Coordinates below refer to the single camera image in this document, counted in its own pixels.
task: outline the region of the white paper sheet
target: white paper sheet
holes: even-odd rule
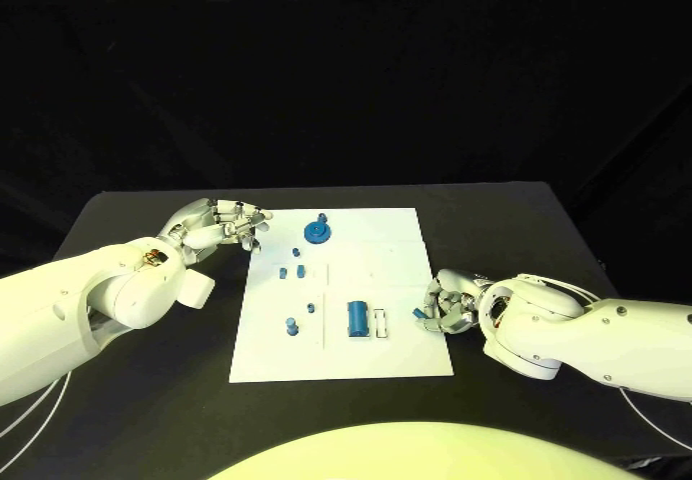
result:
[[[332,238],[312,245],[303,229],[320,212]],[[270,223],[250,264],[231,383],[453,375],[444,336],[421,330],[411,314],[431,280],[415,209],[278,210]],[[365,338],[348,336],[355,300],[368,303]],[[385,310],[388,338],[375,335],[375,309]]]

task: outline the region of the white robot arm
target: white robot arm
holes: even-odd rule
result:
[[[156,238],[111,245],[0,280],[0,406],[90,360],[116,337],[150,326],[175,301],[202,308],[215,282],[186,267],[218,244],[258,252],[273,214],[201,199]]]
[[[534,275],[492,282],[441,270],[414,314],[431,331],[479,325],[486,355],[529,377],[551,380],[567,363],[604,385],[692,401],[692,307],[600,300]]]

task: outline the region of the table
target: table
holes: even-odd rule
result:
[[[201,197],[270,209],[415,207],[433,273],[457,268],[495,279],[535,273],[617,295],[544,183],[107,192],[87,204],[56,258],[156,235],[178,208]],[[306,435],[415,420],[502,428],[609,459],[684,452],[642,422],[617,390],[567,365],[544,382],[487,358],[480,331],[447,337],[453,377],[231,385],[248,254],[224,246],[195,268],[216,279],[205,308],[176,305],[75,370],[56,416],[6,472],[10,478],[201,478]],[[0,425],[33,398],[0,409]],[[666,429],[675,428],[681,405],[646,402],[669,409]],[[51,406],[46,401],[3,439],[3,457],[19,450]]]

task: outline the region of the blue object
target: blue object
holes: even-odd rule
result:
[[[417,308],[414,310],[414,315],[418,317],[418,318],[430,318],[423,312],[421,312],[421,309]]]
[[[291,337],[299,334],[299,326],[296,325],[296,319],[293,317],[286,319],[286,333]]]
[[[312,244],[319,245],[329,240],[329,237],[332,236],[332,229],[327,225],[327,216],[323,213],[320,213],[317,221],[307,224],[306,231],[303,233],[306,240]]]
[[[368,304],[362,301],[349,302],[349,337],[368,337]]]

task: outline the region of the robotic hand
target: robotic hand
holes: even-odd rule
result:
[[[0,280],[0,406],[90,360],[176,300],[202,308],[215,282],[186,267],[225,243],[260,252],[270,211],[227,200],[183,207],[156,238],[111,245]]]
[[[441,270],[414,315],[430,331],[479,325],[486,355],[532,378],[551,380],[567,363],[604,385],[692,401],[692,307],[600,300],[535,275],[493,282]]]

